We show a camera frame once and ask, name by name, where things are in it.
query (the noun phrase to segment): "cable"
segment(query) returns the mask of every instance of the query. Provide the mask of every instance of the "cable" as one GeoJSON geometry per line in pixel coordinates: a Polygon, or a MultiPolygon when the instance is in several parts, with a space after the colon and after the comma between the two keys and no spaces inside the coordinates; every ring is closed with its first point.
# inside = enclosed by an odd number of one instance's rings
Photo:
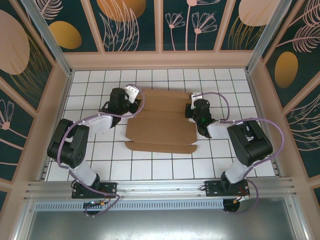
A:
{"type": "Polygon", "coordinates": [[[226,118],[222,118],[222,119],[220,119],[220,120],[223,120],[223,121],[228,120],[229,117],[230,117],[230,106],[229,106],[229,103],[228,103],[227,99],[225,98],[225,96],[223,96],[221,93],[214,92],[214,91],[210,91],[210,92],[205,92],[205,93],[201,93],[201,94],[195,95],[195,96],[193,96],[193,97],[196,98],[196,97],[201,97],[201,96],[209,95],[209,94],[218,95],[218,96],[220,96],[220,97],[222,97],[222,98],[224,99],[224,101],[225,101],[225,103],[226,103],[226,107],[227,107],[227,109],[228,109],[228,114],[227,114],[226,118]]]}
{"type": "Polygon", "coordinates": [[[136,86],[136,85],[133,85],[133,84],[128,84],[126,85],[127,86],[132,86],[132,87],[135,87],[139,90],[139,92],[141,93],[141,96],[142,96],[142,104],[141,104],[141,107],[138,109],[138,111],[136,111],[136,113],[133,113],[133,114],[130,114],[130,115],[117,115],[117,114],[113,114],[113,113],[104,113],[104,112],[100,112],[98,114],[95,114],[95,115],[92,115],[92,116],[88,116],[84,119],[81,119],[77,122],[75,122],[74,124],[72,124],[67,130],[66,132],[64,133],[62,139],[61,139],[61,143],[59,145],[59,148],[58,148],[58,152],[57,152],[57,156],[56,156],[56,162],[58,164],[58,166],[62,169],[67,169],[67,171],[69,172],[69,174],[71,175],[71,177],[73,177],[78,183],[80,183],[82,186],[84,186],[85,188],[87,188],[88,190],[96,193],[96,194],[102,194],[104,196],[110,196],[110,197],[117,197],[117,199],[112,203],[110,204],[109,207],[107,207],[105,210],[103,211],[100,211],[98,212],[97,214],[93,215],[92,217],[98,217],[104,213],[106,213],[110,208],[112,208],[120,199],[120,195],[118,194],[114,194],[114,193],[106,193],[106,192],[102,192],[102,191],[98,191],[98,190],[95,190],[89,186],[87,186],[85,183],[83,183],[79,178],[77,178],[77,176],[75,176],[71,171],[69,171],[69,168],[67,166],[62,166],[61,164],[61,160],[60,160],[60,157],[61,157],[61,151],[62,151],[62,148],[63,148],[63,145],[67,139],[67,136],[68,134],[71,132],[71,130],[77,126],[78,124],[83,124],[85,123],[86,121],[90,121],[96,117],[99,117],[99,116],[111,116],[111,117],[118,117],[118,118],[131,118],[131,117],[134,117],[135,115],[137,115],[138,113],[140,113],[142,111],[142,109],[144,108],[145,106],[145,95],[144,93],[142,92],[142,90],[136,86]]]}
{"type": "Polygon", "coordinates": [[[252,186],[254,187],[254,189],[255,189],[255,192],[256,192],[256,199],[255,199],[255,203],[254,203],[254,205],[253,205],[253,207],[252,208],[250,208],[249,210],[246,210],[246,211],[242,211],[242,212],[227,212],[227,214],[234,214],[234,215],[241,215],[241,214],[247,214],[247,213],[249,213],[249,212],[251,212],[253,209],[255,209],[255,207],[257,206],[257,204],[258,204],[258,201],[259,201],[259,192],[258,192],[258,188],[257,188],[257,186],[251,181],[251,180],[249,180],[249,179],[246,179],[249,183],[251,183],[252,184],[252,186]]]}
{"type": "Polygon", "coordinates": [[[237,120],[237,121],[220,121],[220,123],[222,124],[239,124],[239,123],[243,123],[243,122],[247,122],[247,121],[262,121],[262,122],[267,122],[269,124],[272,124],[273,126],[275,126],[278,131],[280,132],[281,135],[281,145],[280,148],[271,156],[267,157],[266,159],[263,159],[261,161],[258,161],[254,164],[252,164],[252,166],[244,173],[243,178],[246,178],[246,176],[250,173],[250,171],[252,169],[254,169],[256,166],[265,163],[266,161],[269,161],[270,159],[275,158],[276,156],[279,155],[279,153],[283,150],[284,146],[285,146],[285,135],[284,132],[281,130],[281,128],[273,121],[268,120],[268,119],[264,119],[264,118],[259,118],[259,117],[251,117],[251,118],[246,118],[246,119],[242,119],[242,120],[237,120]]]}

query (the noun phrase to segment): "black mounting plate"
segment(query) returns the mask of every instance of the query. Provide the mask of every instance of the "black mounting plate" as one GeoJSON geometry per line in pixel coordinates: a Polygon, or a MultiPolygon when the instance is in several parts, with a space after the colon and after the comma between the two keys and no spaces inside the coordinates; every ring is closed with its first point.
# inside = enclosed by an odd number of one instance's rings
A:
{"type": "Polygon", "coordinates": [[[242,192],[239,190],[239,188],[241,188],[248,195],[250,195],[248,182],[245,179],[235,184],[232,184],[232,188],[230,188],[228,192],[224,191],[220,180],[205,181],[204,187],[205,187],[205,194],[207,197],[230,197],[230,196],[237,197],[242,195],[242,192]]]}
{"type": "MultiPolygon", "coordinates": [[[[117,193],[117,183],[116,182],[101,182],[100,189],[101,192],[106,192],[108,194],[117,193]]],[[[72,199],[104,199],[105,195],[94,193],[89,189],[82,186],[80,183],[75,182],[72,190],[72,199]]]]}

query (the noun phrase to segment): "cardboard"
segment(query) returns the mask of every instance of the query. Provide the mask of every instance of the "cardboard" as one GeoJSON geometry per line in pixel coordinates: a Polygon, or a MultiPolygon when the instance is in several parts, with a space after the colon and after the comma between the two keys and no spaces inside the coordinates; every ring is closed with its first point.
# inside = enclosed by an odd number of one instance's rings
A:
{"type": "Polygon", "coordinates": [[[133,151],[191,154],[197,141],[196,124],[185,118],[191,92],[143,89],[143,110],[128,120],[125,136],[133,151]]]}

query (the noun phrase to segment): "white grid floor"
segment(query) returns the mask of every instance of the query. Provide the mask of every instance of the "white grid floor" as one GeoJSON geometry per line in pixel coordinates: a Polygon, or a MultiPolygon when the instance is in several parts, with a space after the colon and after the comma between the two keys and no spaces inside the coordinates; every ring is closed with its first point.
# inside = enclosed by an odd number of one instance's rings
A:
{"type": "MultiPolygon", "coordinates": [[[[63,118],[77,121],[94,115],[110,99],[113,88],[135,84],[140,88],[187,92],[219,92],[230,105],[230,120],[257,117],[243,69],[154,69],[76,71],[63,118]]],[[[207,95],[215,119],[226,117],[225,102],[207,95]]],[[[102,181],[172,180],[220,178],[235,159],[229,139],[209,140],[197,133],[197,150],[192,154],[131,151],[125,146],[127,120],[90,137],[85,159],[102,181]]],[[[252,170],[249,177],[275,176],[268,161],[252,170]]],[[[50,161],[46,181],[72,181],[65,169],[50,161]]]]}

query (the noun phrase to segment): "yellow oval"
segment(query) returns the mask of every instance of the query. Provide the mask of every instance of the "yellow oval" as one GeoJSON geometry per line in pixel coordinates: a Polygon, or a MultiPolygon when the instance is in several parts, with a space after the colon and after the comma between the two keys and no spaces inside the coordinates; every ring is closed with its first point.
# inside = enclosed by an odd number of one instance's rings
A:
{"type": "Polygon", "coordinates": [[[82,38],[78,30],[66,21],[55,21],[49,26],[59,46],[76,49],[81,46],[82,38]]]}
{"type": "Polygon", "coordinates": [[[21,24],[0,10],[0,69],[11,75],[21,74],[30,56],[28,35],[21,24]]]}
{"type": "Polygon", "coordinates": [[[285,89],[295,80],[298,71],[298,59],[292,52],[282,53],[275,64],[274,77],[276,84],[285,89]]]}
{"type": "Polygon", "coordinates": [[[245,25],[258,27],[269,22],[279,0],[241,0],[239,18],[245,25]]]}
{"type": "Polygon", "coordinates": [[[128,11],[131,9],[134,12],[136,18],[139,18],[146,9],[146,0],[97,0],[96,2],[108,18],[117,22],[127,22],[131,19],[126,14],[123,2],[128,11]]]}

